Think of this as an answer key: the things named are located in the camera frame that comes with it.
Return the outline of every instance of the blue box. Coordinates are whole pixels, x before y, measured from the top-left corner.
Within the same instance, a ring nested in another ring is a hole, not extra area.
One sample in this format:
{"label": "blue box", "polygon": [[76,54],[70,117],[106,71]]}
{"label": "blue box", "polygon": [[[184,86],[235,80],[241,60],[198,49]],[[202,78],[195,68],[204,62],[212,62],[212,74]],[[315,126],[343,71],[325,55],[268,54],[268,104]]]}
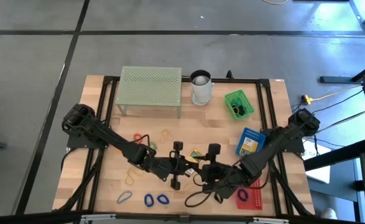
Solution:
{"label": "blue box", "polygon": [[236,154],[243,156],[253,152],[260,151],[265,143],[265,135],[253,131],[249,128],[244,128],[242,136],[240,137]]}

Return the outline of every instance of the red object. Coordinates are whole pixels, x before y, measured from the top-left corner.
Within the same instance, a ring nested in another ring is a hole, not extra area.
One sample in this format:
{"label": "red object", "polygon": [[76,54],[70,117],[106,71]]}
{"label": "red object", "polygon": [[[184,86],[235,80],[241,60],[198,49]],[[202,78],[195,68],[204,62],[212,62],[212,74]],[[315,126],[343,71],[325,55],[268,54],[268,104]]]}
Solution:
{"label": "red object", "polygon": [[138,133],[135,133],[134,134],[134,137],[132,137],[134,140],[137,140],[137,139],[140,139],[140,138],[142,138],[142,136],[140,135],[140,134],[138,134]]}
{"label": "red object", "polygon": [[[259,179],[257,179],[254,183],[251,184],[250,187],[260,187]],[[247,201],[243,202],[238,197],[239,189],[244,189],[248,194],[249,198]],[[238,209],[248,209],[248,210],[262,210],[262,196],[260,189],[249,189],[245,187],[240,187],[234,193],[236,206]]]}

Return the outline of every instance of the black table leg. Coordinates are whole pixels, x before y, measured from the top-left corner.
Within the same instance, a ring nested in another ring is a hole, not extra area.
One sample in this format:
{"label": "black table leg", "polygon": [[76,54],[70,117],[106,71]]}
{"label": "black table leg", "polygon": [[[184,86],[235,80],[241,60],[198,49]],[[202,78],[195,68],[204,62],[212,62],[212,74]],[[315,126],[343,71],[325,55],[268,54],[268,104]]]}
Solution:
{"label": "black table leg", "polygon": [[305,160],[305,171],[354,159],[359,157],[359,155],[363,152],[365,152],[365,140]]}
{"label": "black table leg", "polygon": [[332,77],[332,76],[324,76],[320,77],[320,83],[340,83],[340,84],[358,84],[359,80],[363,78],[365,74],[365,69],[359,72],[354,77]]}

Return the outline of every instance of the blue hair tie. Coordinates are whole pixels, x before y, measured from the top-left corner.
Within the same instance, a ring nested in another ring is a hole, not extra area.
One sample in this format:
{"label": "blue hair tie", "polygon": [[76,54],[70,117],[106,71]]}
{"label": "blue hair tie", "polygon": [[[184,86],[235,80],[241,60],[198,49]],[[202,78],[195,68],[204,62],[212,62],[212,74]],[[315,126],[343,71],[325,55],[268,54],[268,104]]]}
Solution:
{"label": "blue hair tie", "polygon": [[170,203],[169,198],[164,194],[157,196],[157,201],[159,201],[162,205],[168,205]]}
{"label": "blue hair tie", "polygon": [[[130,195],[128,195],[126,198],[123,198],[122,200],[120,200],[121,196],[123,196],[124,194],[130,194]],[[123,203],[123,202],[125,202],[126,200],[128,200],[129,198],[131,198],[131,196],[132,196],[132,192],[131,192],[131,191],[129,191],[129,190],[127,190],[127,191],[125,191],[125,192],[121,193],[121,195],[120,195],[120,196],[119,196],[119,198],[118,198],[118,203]]]}
{"label": "blue hair tie", "polygon": [[148,207],[148,208],[152,207],[155,204],[155,202],[153,200],[153,196],[151,194],[145,195],[145,200],[144,201],[145,201],[146,207]]}

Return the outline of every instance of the yellow cable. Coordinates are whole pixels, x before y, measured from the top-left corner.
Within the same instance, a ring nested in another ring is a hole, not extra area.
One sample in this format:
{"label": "yellow cable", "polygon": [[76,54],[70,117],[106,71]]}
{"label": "yellow cable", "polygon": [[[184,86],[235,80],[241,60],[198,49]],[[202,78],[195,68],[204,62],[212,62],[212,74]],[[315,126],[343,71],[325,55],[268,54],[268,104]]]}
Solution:
{"label": "yellow cable", "polygon": [[267,0],[262,0],[262,1],[264,1],[264,2],[266,2],[266,3],[268,3],[268,4],[275,4],[275,5],[280,6],[280,5],[283,5],[283,4],[285,4],[286,2],[288,2],[289,0],[285,0],[284,2],[270,2],[270,1],[267,1]]}
{"label": "yellow cable", "polygon": [[312,101],[315,101],[315,100],[321,100],[321,99],[324,99],[324,98],[326,98],[326,97],[333,96],[333,95],[335,95],[335,94],[337,94],[337,93],[341,93],[341,92],[344,92],[344,91],[346,91],[346,90],[350,90],[350,89],[352,89],[352,88],[356,88],[356,87],[359,87],[359,86],[362,86],[362,85],[357,85],[357,86],[352,86],[352,87],[349,87],[349,88],[345,88],[345,89],[342,89],[342,90],[340,90],[340,91],[337,91],[337,92],[334,92],[334,93],[327,94],[326,96],[322,96],[322,97],[320,97],[320,98],[312,99]]}
{"label": "yellow cable", "polygon": [[306,100],[307,100],[307,103],[308,103],[308,104],[311,104],[311,102],[312,102],[312,101],[322,100],[322,99],[327,98],[327,97],[329,97],[329,96],[333,96],[333,95],[335,95],[335,94],[337,94],[337,93],[341,93],[341,92],[344,92],[344,91],[346,91],[346,90],[350,90],[350,89],[353,89],[353,88],[356,88],[356,87],[359,87],[359,86],[362,86],[362,85],[356,85],[356,86],[352,86],[352,87],[349,87],[349,88],[345,88],[345,89],[342,89],[342,90],[336,91],[336,92],[334,92],[334,93],[327,94],[327,95],[322,96],[322,97],[319,97],[319,98],[310,98],[310,97],[308,97],[307,95],[305,95],[305,98],[306,98]]}

